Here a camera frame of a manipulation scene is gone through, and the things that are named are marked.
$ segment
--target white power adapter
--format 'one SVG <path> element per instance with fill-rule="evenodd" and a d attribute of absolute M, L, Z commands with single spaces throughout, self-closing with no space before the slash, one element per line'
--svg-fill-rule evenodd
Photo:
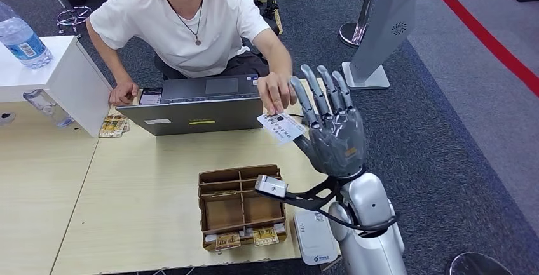
<path fill-rule="evenodd" d="M 294 215 L 299 250 L 308 265 L 327 264 L 337 259 L 337 246 L 329 220 L 316 211 L 300 211 Z"/>

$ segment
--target bottle label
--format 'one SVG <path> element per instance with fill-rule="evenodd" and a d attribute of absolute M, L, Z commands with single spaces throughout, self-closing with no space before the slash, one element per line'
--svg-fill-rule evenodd
<path fill-rule="evenodd" d="M 34 33 L 30 39 L 20 44 L 6 45 L 19 60 L 30 60 L 40 56 L 46 47 L 40 38 Z"/>

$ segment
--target cardboard compartment organizer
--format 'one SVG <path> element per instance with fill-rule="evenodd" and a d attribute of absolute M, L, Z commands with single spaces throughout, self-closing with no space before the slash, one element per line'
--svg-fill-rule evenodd
<path fill-rule="evenodd" d="M 281 179 L 276 165 L 232 168 L 203 172 L 198 180 L 200 227 L 206 250 L 215 249 L 218 234 L 239 232 L 242 245 L 253 243 L 252 230 L 275 228 L 279 242 L 287 237 L 285 205 L 260 196 L 255 190 L 257 177 Z"/>

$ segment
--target white t-shirt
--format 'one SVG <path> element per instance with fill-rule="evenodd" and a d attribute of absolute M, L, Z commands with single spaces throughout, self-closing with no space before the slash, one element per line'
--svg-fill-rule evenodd
<path fill-rule="evenodd" d="M 249 50 L 241 37 L 253 40 L 269 25 L 253 0 L 203 0 L 196 15 L 183 21 L 167 0 L 108 0 L 90 15 L 92 27 L 112 49 L 132 37 L 152 46 L 169 66 L 187 77 L 220 74 L 228 60 Z"/>

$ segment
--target man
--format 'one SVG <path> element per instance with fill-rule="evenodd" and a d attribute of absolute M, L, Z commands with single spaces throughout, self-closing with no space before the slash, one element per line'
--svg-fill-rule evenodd
<path fill-rule="evenodd" d="M 93 45 L 116 80 L 114 105 L 131 104 L 139 90 L 117 49 L 132 37 L 152 46 L 156 66 L 169 78 L 260 75 L 258 89 L 268 114 L 297 100 L 288 80 L 292 60 L 253 0 L 108 0 L 86 21 Z M 242 46 L 252 41 L 268 61 Z"/>

